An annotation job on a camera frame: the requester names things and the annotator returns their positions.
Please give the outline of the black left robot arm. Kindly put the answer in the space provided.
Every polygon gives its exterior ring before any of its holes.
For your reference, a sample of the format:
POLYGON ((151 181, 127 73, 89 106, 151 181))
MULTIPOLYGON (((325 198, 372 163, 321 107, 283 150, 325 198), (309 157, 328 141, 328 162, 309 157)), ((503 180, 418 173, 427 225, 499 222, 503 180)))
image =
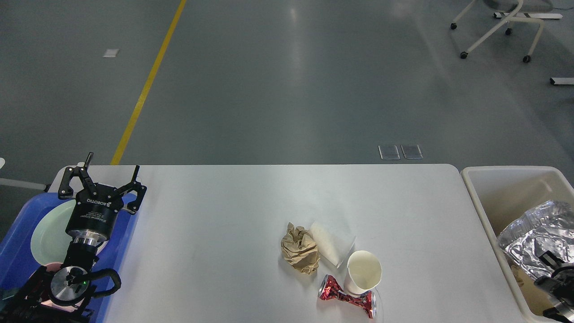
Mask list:
POLYGON ((95 270, 98 251, 112 239, 121 212, 137 213, 148 189, 138 180, 139 165, 123 186, 94 182, 88 173, 93 155, 80 166, 66 167, 57 191, 59 200, 74 203, 64 260, 55 270, 39 266, 17 288, 1 309, 3 323, 88 323, 94 314, 90 302, 121 288, 112 266, 95 270))

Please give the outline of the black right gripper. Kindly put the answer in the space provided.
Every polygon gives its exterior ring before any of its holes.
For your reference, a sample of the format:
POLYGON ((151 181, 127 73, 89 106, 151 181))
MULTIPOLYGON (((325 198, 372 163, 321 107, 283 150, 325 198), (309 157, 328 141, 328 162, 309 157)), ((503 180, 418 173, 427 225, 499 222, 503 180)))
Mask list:
POLYGON ((562 323, 574 322, 574 270, 563 260, 546 251, 538 256, 540 262, 555 270, 551 276, 541 276, 535 280, 535 286, 548 294, 553 307, 545 309, 543 316, 562 323))

